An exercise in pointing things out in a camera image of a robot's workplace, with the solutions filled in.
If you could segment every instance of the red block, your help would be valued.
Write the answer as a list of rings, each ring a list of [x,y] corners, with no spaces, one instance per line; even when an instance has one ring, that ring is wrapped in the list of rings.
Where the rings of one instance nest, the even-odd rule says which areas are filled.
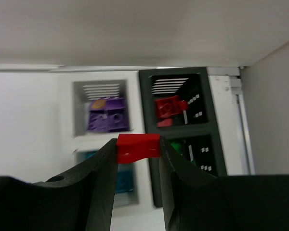
[[[160,157],[159,134],[119,134],[117,140],[118,164]]]
[[[155,100],[156,114],[158,119],[169,118],[181,114],[187,109],[187,102],[180,101],[178,95]]]
[[[164,119],[157,123],[157,127],[170,127],[172,125],[172,119]]]

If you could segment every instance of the red lego brick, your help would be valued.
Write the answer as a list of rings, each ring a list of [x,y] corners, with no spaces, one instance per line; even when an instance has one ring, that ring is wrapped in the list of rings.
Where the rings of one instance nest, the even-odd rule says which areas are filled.
[[[180,101],[178,95],[155,100],[156,114],[158,119],[169,118],[181,114],[187,109],[187,102]]]
[[[159,134],[119,134],[118,164],[128,164],[144,158],[160,157]]]
[[[157,123],[158,128],[170,127],[171,125],[172,125],[172,119],[164,119],[164,120],[160,121],[159,123]]]

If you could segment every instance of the purple lego brick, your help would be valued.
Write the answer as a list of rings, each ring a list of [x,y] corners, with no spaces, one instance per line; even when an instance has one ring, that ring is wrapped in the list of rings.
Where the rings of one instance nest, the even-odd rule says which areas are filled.
[[[128,131],[128,124],[124,98],[95,100],[90,104],[88,130]]]
[[[104,113],[90,112],[88,130],[107,132],[108,131],[107,115]]]
[[[107,111],[109,131],[127,131],[128,122],[124,109],[113,109]]]
[[[125,108],[124,98],[109,99],[106,101],[106,110]]]

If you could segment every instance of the orange circle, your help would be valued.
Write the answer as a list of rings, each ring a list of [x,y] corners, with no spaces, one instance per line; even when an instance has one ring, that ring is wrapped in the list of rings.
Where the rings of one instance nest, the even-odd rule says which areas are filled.
[[[105,102],[106,102],[106,100],[97,100],[92,104],[91,108],[92,109],[99,109],[101,107],[104,107]]]

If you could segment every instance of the black panel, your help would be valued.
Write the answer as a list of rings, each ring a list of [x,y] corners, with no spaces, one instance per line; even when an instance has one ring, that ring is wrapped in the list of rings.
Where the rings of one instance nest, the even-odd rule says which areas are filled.
[[[193,152],[195,149],[193,153],[196,155],[194,156],[195,164],[200,168],[203,166],[204,171],[205,166],[207,166],[206,171],[209,171],[211,166],[211,174],[225,176],[226,168],[207,68],[141,70],[139,81],[146,133],[158,133],[170,141],[184,141],[184,156],[187,160],[189,158],[188,145],[191,144]],[[188,102],[187,121],[181,113],[171,116],[171,127],[157,127],[157,123],[163,119],[157,118],[155,100],[175,95],[178,95],[180,100]],[[208,142],[210,146],[210,151],[204,153],[206,155],[201,155],[201,151],[198,150],[203,141]],[[162,207],[158,160],[149,159],[149,165],[154,204],[156,207]]]

